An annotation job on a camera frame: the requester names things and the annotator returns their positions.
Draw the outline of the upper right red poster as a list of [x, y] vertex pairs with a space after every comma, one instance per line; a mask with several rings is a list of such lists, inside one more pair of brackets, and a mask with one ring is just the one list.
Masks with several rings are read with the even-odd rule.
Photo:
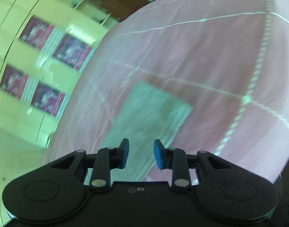
[[20, 34], [19, 40], [33, 48], [42, 50], [54, 29], [55, 26], [32, 16]]

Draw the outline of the upper left red poster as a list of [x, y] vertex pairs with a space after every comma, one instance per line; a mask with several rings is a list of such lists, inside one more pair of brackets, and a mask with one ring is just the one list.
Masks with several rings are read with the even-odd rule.
[[0, 89], [20, 100], [28, 78], [29, 76], [22, 71], [6, 65], [0, 82]]

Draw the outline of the cream glossy wardrobe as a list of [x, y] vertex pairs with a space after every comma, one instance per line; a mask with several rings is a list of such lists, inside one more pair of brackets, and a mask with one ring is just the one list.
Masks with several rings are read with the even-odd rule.
[[[83, 71], [52, 57], [58, 43], [67, 33], [96, 50], [117, 23], [93, 5], [80, 3], [82, 10], [74, 9], [69, 5], [72, 1], [0, 0], [0, 82], [6, 65], [29, 76], [20, 100], [0, 89], [0, 128], [39, 147], [47, 146]], [[19, 40], [32, 16], [55, 26], [42, 50]], [[30, 104], [39, 82], [65, 93], [57, 117]]]

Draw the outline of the grey sweatpants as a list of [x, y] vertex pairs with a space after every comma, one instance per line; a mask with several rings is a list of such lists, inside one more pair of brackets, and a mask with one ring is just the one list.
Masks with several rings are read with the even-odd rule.
[[170, 170], [157, 168], [154, 140], [169, 148], [192, 113], [186, 101], [145, 82], [138, 82], [114, 110], [113, 96], [86, 115], [84, 129], [89, 151], [116, 147], [129, 140], [129, 156], [123, 170], [113, 169], [111, 181], [171, 181]]

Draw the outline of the red poster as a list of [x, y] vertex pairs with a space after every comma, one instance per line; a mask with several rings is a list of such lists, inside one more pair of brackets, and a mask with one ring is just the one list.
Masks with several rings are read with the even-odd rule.
[[64, 99], [65, 93], [39, 82], [30, 104], [47, 114], [57, 117]]
[[6, 65], [0, 82], [0, 89], [20, 100], [28, 78], [29, 76], [22, 71]]
[[19, 40], [33, 48], [42, 50], [54, 29], [55, 26], [32, 16], [20, 34]]
[[92, 46], [66, 33], [58, 43], [52, 57], [80, 72], [94, 52], [95, 49]]

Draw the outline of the pink checked bed sheet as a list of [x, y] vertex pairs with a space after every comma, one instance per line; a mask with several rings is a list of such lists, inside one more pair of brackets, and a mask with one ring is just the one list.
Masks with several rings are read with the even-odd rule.
[[206, 150], [274, 182], [289, 160], [289, 0], [156, 0], [104, 36], [46, 150], [85, 150], [86, 115], [138, 82], [192, 107], [169, 148]]

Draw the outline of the lower right red poster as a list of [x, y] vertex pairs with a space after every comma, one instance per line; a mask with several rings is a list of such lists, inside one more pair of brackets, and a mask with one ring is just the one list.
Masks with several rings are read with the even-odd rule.
[[80, 72], [94, 52], [95, 49], [92, 46], [66, 33], [58, 43], [52, 57]]

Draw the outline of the lower left red poster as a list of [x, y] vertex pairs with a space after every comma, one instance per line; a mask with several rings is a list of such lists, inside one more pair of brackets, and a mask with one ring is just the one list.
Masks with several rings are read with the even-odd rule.
[[57, 117], [64, 99], [65, 93], [39, 82], [30, 104], [47, 114]]

